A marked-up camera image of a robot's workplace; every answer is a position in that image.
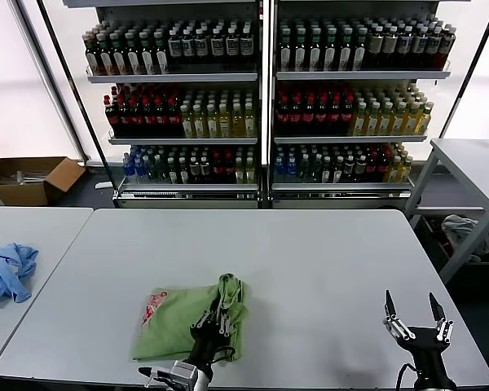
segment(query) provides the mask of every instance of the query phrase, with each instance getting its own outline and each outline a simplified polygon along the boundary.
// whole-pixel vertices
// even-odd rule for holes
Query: robotic arm
[[[443,308],[434,298],[433,293],[430,293],[430,304],[437,323],[436,327],[408,327],[397,316],[390,291],[385,291],[384,324],[397,344],[413,356],[417,374],[415,391],[454,391],[456,384],[447,377],[442,360],[442,352],[451,343],[453,322],[446,320]],[[399,373],[397,389],[400,387],[405,368],[406,366]]]

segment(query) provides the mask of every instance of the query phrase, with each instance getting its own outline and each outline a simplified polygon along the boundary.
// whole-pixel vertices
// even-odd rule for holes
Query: display shelf
[[[277,72],[277,80],[404,80],[445,79],[451,75],[442,71],[332,71],[332,72]]]
[[[254,145],[257,138],[118,138],[108,140],[112,145]]]
[[[403,143],[420,142],[427,136],[307,136],[307,137],[274,137],[276,144],[334,144],[334,143]]]
[[[64,0],[68,8],[164,6],[173,4],[214,4],[254,2],[254,0]]]
[[[274,183],[273,191],[300,191],[300,192],[372,192],[372,191],[411,191],[413,185],[405,183]]]

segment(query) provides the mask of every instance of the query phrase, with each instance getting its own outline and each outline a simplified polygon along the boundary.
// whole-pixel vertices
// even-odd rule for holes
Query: cable
[[[413,365],[411,365],[409,362],[402,365],[402,368],[400,368],[400,371],[399,371],[399,375],[397,376],[397,385],[394,388],[395,391],[400,391],[400,383],[402,383],[402,376],[404,375],[404,372],[408,368],[414,372],[417,372],[416,368]]]

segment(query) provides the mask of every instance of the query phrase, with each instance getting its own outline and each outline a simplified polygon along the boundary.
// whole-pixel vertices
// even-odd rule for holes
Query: shelf
[[[276,144],[401,143],[424,141],[427,136],[274,137]]]
[[[149,184],[124,184],[122,185],[122,190],[123,191],[130,191],[130,192],[138,192],[138,193],[144,193],[144,192],[163,192],[163,193],[174,193],[174,192],[180,192],[180,191],[187,191],[187,192],[200,192],[200,193],[206,193],[206,192],[213,192],[213,191],[218,191],[218,192],[251,192],[251,191],[257,191],[258,190],[258,185],[255,183],[235,183],[235,184],[226,184],[226,183],[209,183],[209,184],[187,184],[187,185],[170,185],[167,183],[149,183]]]
[[[451,75],[442,71],[345,71],[345,72],[278,72],[277,80],[403,80],[445,79]]]
[[[254,145],[257,138],[116,138],[112,145]]]
[[[406,183],[274,183],[273,191],[295,192],[373,192],[373,191],[411,191],[413,185]]]
[[[254,2],[254,0],[64,0],[68,8],[164,6],[167,4],[215,4]]]

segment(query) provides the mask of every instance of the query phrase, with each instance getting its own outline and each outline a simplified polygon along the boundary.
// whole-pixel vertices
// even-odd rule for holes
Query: floor
[[[59,202],[58,206],[113,208],[112,189],[95,190],[97,182],[106,181],[108,177],[101,170],[87,173]],[[464,188],[448,174],[438,174],[432,177],[424,191],[422,202],[427,206],[479,206],[478,200],[467,194]],[[430,241],[427,240],[420,227],[417,228],[416,234],[432,262],[435,264],[440,261],[439,255],[430,248]],[[489,363],[489,266],[463,266],[447,285],[447,290],[482,351],[483,357]],[[453,333],[453,343],[456,343],[456,329]],[[67,391],[66,388],[68,386],[58,386],[56,389]],[[30,389],[41,390],[45,389],[45,386],[42,384],[35,386],[30,382],[0,380],[0,391],[30,391]]]

